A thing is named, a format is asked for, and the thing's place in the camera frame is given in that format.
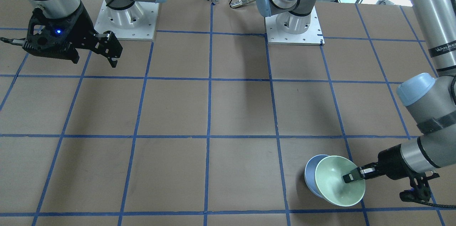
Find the gray floor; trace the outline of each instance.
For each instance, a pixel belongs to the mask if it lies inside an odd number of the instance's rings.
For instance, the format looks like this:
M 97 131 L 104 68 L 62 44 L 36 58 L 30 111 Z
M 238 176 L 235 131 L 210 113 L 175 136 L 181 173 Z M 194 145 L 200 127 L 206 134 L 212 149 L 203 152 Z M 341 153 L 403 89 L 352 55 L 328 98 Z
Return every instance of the gray floor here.
M 96 20 L 102 0 L 83 2 Z M 255 6 L 227 3 L 169 0 L 155 42 L 122 41 L 115 69 L 0 43 L 0 225 L 456 225 L 401 202 L 407 179 L 342 208 L 302 178 L 316 154 L 362 165 L 420 135 L 395 96 L 435 74 L 411 8 L 317 4 L 326 44 L 303 47 L 268 45 Z M 31 6 L 0 15 L 21 38 Z M 456 200 L 452 169 L 430 182 L 438 203 Z

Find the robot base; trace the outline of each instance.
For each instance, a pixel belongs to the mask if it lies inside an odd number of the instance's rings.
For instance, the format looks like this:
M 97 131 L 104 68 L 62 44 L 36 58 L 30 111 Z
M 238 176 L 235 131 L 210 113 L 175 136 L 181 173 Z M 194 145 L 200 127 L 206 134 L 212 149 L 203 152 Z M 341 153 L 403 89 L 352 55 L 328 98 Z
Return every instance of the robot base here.
M 320 46 L 325 44 L 315 7 L 312 9 L 312 21 L 309 29 L 302 34 L 294 35 L 281 30 L 277 26 L 276 18 L 277 15 L 264 18 L 269 44 L 291 44 L 295 46 Z
M 153 41 L 155 35 L 155 27 L 158 16 L 158 6 L 154 2 L 138 2 L 144 10 L 144 16 L 138 20 L 134 28 L 119 28 L 112 24 L 106 1 L 101 5 L 100 13 L 98 14 L 95 30 L 98 33 L 111 30 L 115 33 L 119 40 L 134 40 L 134 41 Z

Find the mounting plate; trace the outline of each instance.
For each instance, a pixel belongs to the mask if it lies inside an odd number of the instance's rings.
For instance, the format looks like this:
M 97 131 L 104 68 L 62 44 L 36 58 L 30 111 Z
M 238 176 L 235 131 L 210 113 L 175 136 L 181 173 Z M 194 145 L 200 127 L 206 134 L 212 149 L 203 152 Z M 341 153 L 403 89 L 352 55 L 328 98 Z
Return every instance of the mounting plate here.
M 134 40 L 134 41 L 153 41 L 155 35 L 155 27 L 158 16 L 158 6 L 154 2 L 139 2 L 144 9 L 144 17 L 141 18 L 135 28 L 119 28 L 111 23 L 108 16 L 106 1 L 103 0 L 100 13 L 98 14 L 95 23 L 95 30 L 98 33 L 111 30 L 119 40 Z
M 266 32 L 268 35 L 269 44 L 291 44 L 299 46 L 319 46 L 325 44 L 323 34 L 321 32 L 320 22 L 316 15 L 315 7 L 311 12 L 312 20 L 309 29 L 302 34 L 287 33 L 277 27 L 275 19 L 277 15 L 264 18 Z

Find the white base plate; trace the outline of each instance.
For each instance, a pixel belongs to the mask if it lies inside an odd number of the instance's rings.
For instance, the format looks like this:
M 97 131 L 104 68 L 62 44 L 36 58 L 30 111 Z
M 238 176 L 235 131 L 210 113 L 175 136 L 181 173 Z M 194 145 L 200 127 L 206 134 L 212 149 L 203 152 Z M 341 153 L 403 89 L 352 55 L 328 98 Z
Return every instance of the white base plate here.
M 98 33 L 111 30 L 119 40 L 153 41 L 155 26 L 157 23 L 158 6 L 154 2 L 139 2 L 143 7 L 145 16 L 137 22 L 135 28 L 118 28 L 111 23 L 108 17 L 106 1 L 103 0 L 100 13 L 98 14 L 95 30 Z
M 277 15 L 264 18 L 269 44 L 292 44 L 300 46 L 319 46 L 325 44 L 321 33 L 320 22 L 315 7 L 311 12 L 312 20 L 309 29 L 302 34 L 290 34 L 277 27 Z

